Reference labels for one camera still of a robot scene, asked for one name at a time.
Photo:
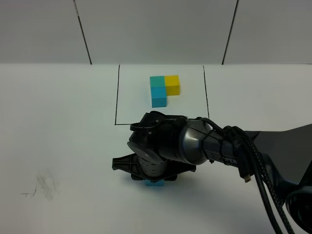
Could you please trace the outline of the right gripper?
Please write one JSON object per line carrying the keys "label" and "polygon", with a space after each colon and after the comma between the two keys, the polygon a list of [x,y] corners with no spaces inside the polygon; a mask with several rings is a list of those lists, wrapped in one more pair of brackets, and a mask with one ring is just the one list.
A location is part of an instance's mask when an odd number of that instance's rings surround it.
{"label": "right gripper", "polygon": [[133,180],[158,182],[175,181],[179,174],[196,170],[196,152],[176,148],[164,148],[157,151],[159,161],[139,156],[136,153],[113,158],[112,169],[122,170]]}

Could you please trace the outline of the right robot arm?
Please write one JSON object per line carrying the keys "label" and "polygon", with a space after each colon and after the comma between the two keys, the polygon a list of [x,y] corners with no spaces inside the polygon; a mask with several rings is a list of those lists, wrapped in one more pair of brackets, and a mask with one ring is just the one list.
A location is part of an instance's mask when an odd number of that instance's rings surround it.
{"label": "right robot arm", "polygon": [[304,231],[312,231],[312,127],[287,131],[244,131],[219,127],[205,117],[188,118],[146,113],[130,125],[132,153],[114,158],[113,170],[128,172],[133,180],[174,181],[206,161],[236,167],[245,182],[256,179],[274,231],[281,229],[277,212],[288,233],[291,217]]}

